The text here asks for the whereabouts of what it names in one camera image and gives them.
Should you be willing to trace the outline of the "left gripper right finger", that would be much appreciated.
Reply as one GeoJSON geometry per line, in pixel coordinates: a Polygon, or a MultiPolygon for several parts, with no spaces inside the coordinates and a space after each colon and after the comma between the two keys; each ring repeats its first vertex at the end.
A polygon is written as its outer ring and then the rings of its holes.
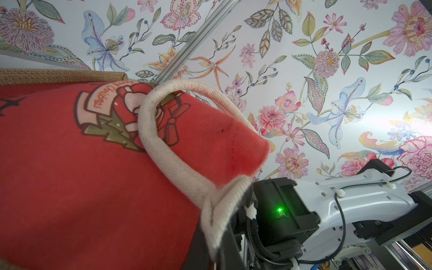
{"type": "Polygon", "coordinates": [[[243,259],[242,233],[236,233],[235,227],[228,223],[223,234],[216,259],[216,270],[246,270],[243,259]]]}

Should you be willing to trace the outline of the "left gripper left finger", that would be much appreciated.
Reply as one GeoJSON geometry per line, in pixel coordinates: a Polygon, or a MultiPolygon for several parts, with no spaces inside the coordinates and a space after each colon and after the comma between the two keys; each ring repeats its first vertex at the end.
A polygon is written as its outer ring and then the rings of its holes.
{"type": "Polygon", "coordinates": [[[201,226],[196,226],[192,242],[181,270],[209,270],[211,258],[201,226]]]}

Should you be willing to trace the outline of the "red burlap tote bag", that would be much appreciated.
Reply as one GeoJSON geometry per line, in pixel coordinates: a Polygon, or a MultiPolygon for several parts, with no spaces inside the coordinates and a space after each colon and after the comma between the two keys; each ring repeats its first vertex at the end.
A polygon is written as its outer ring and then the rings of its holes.
{"type": "Polygon", "coordinates": [[[222,91],[124,73],[1,70],[1,268],[181,270],[254,217],[270,151],[222,91]]]}

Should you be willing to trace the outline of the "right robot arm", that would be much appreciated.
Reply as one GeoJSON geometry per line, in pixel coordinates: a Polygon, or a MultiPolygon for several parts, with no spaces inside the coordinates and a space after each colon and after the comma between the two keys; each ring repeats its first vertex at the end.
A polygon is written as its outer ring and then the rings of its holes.
{"type": "Polygon", "coordinates": [[[248,270],[317,270],[387,246],[432,221],[432,200],[408,192],[397,168],[370,160],[354,176],[324,182],[286,177],[252,185],[253,218],[237,217],[248,270]]]}

